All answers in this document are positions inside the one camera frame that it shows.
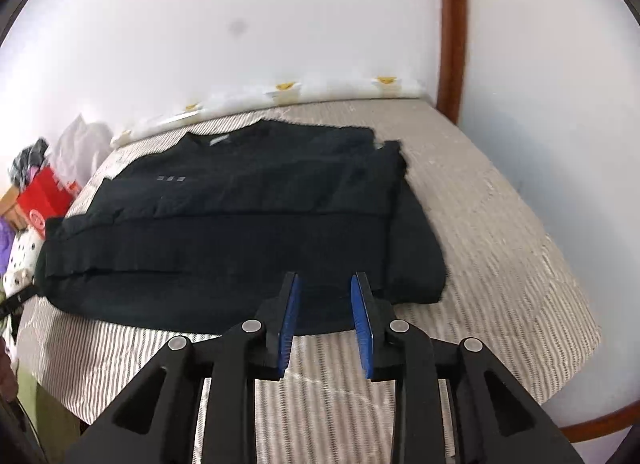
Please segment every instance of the folded black garment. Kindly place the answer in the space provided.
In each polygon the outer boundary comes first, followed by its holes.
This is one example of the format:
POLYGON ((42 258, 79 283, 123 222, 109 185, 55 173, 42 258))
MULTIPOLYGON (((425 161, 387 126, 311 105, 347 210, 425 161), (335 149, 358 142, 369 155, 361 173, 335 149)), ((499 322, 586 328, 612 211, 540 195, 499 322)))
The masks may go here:
POLYGON ((442 251, 405 171, 399 142, 362 127, 188 133, 105 179, 84 215, 47 221, 36 282, 67 313, 223 333, 297 271, 296 333, 352 329, 357 271, 392 303, 440 299, 442 251))

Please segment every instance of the human hand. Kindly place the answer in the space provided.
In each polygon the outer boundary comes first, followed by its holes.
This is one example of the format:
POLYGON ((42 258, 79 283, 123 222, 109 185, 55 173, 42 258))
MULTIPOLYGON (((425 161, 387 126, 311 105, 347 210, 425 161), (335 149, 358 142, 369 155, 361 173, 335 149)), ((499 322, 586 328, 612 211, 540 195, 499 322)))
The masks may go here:
POLYGON ((6 353, 4 338, 0 338, 0 396, 11 402, 18 395, 18 378, 11 369, 11 358, 6 353))

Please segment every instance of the red box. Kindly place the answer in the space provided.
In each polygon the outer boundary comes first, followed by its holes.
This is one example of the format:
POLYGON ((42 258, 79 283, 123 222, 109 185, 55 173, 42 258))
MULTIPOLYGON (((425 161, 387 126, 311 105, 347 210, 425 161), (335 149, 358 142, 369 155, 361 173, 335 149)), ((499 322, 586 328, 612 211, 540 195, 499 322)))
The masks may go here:
POLYGON ((16 202, 24 217, 44 238, 45 221, 62 217, 74 201, 64 184, 60 183, 50 167, 39 171, 16 202))

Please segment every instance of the striped fabric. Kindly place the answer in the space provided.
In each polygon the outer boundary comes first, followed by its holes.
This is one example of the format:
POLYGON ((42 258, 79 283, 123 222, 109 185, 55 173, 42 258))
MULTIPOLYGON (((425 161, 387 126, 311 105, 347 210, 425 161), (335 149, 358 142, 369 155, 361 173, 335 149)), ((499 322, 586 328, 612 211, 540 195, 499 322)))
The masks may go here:
MULTIPOLYGON (((365 125, 379 139, 402 139, 408 179, 440 238, 449 278, 440 303, 397 306, 399 317, 434 338, 484 340, 538 402, 591 356, 600 331, 558 247, 484 155, 422 101, 292 106, 145 139, 111 154, 70 214, 87 209, 102 178, 169 148, 187 130, 224 133, 260 117, 365 125)), ((175 334, 70 316, 40 299, 26 307, 18 351, 51 394, 91 423, 175 334)), ((353 332, 295 338, 285 378, 258 382, 255 392, 258 462, 388 462, 393 387, 364 380, 353 332)), ((194 463, 200 461, 203 415, 201 408, 194 463)), ((446 436, 451 448, 449 430, 446 436)))

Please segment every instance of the yellow label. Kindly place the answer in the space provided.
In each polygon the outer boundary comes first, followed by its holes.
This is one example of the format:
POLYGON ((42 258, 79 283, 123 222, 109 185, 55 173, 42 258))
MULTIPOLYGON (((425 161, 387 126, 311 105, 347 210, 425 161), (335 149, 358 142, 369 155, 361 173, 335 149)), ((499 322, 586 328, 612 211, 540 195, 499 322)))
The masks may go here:
POLYGON ((296 82, 278 83, 276 85, 276 89, 278 89, 278 90, 288 90, 291 87, 293 87, 295 84, 296 84, 296 82))

